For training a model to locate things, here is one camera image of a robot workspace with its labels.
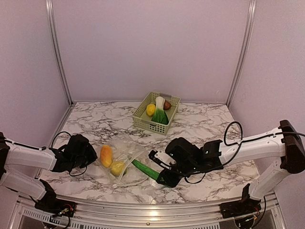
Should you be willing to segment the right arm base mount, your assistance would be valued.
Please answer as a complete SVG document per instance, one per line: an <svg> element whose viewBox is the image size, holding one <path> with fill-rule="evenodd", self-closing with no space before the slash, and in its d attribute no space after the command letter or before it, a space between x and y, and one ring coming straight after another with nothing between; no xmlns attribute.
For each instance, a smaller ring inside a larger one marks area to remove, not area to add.
<svg viewBox="0 0 305 229"><path fill-rule="evenodd" d="M261 210L261 200L254 200L250 198L249 187L250 184L247 184L243 188L242 197L240 200L220 204L220 212L224 219L238 217Z"/></svg>

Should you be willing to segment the green fake leafy vegetable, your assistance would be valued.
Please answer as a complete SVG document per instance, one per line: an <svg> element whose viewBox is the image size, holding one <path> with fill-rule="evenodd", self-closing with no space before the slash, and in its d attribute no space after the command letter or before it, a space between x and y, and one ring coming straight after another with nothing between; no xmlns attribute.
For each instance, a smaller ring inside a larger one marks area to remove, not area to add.
<svg viewBox="0 0 305 229"><path fill-rule="evenodd" d="M155 99L155 112L152 117L152 121L156 123L160 123L163 125L167 125L169 123L168 116L163 109L165 103L165 99L161 96L156 97Z"/></svg>

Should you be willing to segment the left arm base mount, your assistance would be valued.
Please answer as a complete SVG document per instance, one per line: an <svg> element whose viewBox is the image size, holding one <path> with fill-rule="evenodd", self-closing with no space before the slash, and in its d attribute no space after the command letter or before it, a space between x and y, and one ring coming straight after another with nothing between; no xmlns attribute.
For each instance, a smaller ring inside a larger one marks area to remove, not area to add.
<svg viewBox="0 0 305 229"><path fill-rule="evenodd" d="M46 193L40 200L36 200L35 208L52 213L53 217L64 215L72 218L76 203L58 199L55 191L46 181L40 179L40 182L44 185Z"/></svg>

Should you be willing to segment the brown fake potato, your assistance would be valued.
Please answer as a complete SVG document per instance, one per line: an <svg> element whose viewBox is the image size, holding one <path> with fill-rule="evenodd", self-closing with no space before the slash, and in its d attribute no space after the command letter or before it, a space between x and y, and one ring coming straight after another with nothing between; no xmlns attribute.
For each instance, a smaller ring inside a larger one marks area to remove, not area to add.
<svg viewBox="0 0 305 229"><path fill-rule="evenodd" d="M169 110L172 107L172 104L170 102L168 102L167 100L165 100L164 105L163 105L163 109L164 110Z"/></svg>

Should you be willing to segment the green fake chili pepper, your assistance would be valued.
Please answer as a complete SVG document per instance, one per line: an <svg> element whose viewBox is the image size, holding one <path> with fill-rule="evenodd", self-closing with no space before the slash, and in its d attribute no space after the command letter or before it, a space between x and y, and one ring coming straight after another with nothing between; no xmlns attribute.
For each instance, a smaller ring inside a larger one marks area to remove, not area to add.
<svg viewBox="0 0 305 229"><path fill-rule="evenodd" d="M138 160L133 160L132 164L141 172L143 172L144 174L146 174L148 177L152 178L153 180L157 180L159 177L159 173L153 169L151 169L150 167L146 166L145 164L141 163Z"/></svg>

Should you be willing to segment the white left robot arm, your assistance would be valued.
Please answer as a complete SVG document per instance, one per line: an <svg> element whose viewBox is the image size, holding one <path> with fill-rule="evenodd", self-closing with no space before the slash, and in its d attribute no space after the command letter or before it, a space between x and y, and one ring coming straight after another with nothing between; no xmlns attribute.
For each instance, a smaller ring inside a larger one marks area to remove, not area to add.
<svg viewBox="0 0 305 229"><path fill-rule="evenodd" d="M59 148L33 147L0 134L0 184L29 195L49 212L60 209L60 201L47 182L31 178L13 168L15 165L36 167L55 173L71 172L95 162L97 154L89 140L80 134L70 136Z"/></svg>

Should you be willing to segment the clear zip top bag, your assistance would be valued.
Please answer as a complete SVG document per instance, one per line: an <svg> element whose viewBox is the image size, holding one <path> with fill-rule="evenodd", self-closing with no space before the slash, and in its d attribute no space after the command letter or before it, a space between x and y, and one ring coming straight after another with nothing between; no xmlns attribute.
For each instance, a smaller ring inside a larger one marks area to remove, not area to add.
<svg viewBox="0 0 305 229"><path fill-rule="evenodd" d="M122 173L115 177L110 173L110 167L105 168L100 161L100 150L103 145L108 145L112 148L112 162L121 160L125 162L125 168ZM150 167L151 163L148 158L148 151L141 144L134 141L127 134L119 134L108 140L105 144L95 148L98 156L98 163L105 174L110 186L128 187L136 186L146 181L149 177L138 170L133 164L133 160L138 160L146 166Z"/></svg>

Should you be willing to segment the yellow fake lemon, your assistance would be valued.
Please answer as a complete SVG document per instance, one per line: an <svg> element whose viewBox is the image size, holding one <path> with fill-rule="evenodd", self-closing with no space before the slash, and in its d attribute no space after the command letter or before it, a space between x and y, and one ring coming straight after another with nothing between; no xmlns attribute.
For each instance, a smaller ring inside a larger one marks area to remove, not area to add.
<svg viewBox="0 0 305 229"><path fill-rule="evenodd" d="M153 116L156 110L155 104L149 104L146 107L146 113L148 116Z"/></svg>
<svg viewBox="0 0 305 229"><path fill-rule="evenodd" d="M124 168L125 168L124 161L121 160L113 161L112 164L110 165L110 173L113 176L118 177L122 173Z"/></svg>

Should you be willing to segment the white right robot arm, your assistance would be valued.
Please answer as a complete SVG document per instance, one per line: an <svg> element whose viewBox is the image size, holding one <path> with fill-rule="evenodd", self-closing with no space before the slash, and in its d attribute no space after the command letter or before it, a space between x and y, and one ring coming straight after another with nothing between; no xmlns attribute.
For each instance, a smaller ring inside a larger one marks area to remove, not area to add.
<svg viewBox="0 0 305 229"><path fill-rule="evenodd" d="M214 140L198 148L182 137L175 138L165 153L151 151L149 158L163 168L157 182L169 187L175 187L183 177L207 174L244 161L275 158L245 189L245 196L237 201L236 210L245 214L254 207L254 201L260 201L287 176L304 171L303 136L288 120L282 120L279 127L271 131L231 143L226 139Z"/></svg>

